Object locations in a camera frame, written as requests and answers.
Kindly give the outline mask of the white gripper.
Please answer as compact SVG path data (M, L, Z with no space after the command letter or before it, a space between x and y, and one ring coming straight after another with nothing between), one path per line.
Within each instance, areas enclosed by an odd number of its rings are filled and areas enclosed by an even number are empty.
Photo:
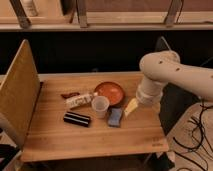
M152 106L159 103L163 96L164 84L143 78L136 90L136 98L130 100L124 109L124 115L129 116L138 107L138 102L145 106Z

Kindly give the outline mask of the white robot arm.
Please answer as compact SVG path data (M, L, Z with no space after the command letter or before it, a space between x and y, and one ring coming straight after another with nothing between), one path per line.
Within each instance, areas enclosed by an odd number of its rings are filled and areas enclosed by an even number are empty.
M140 104L153 106L160 102L168 83L183 88L207 101L213 101L213 69L184 65L172 50L144 55L139 63L143 78L124 109L130 115Z

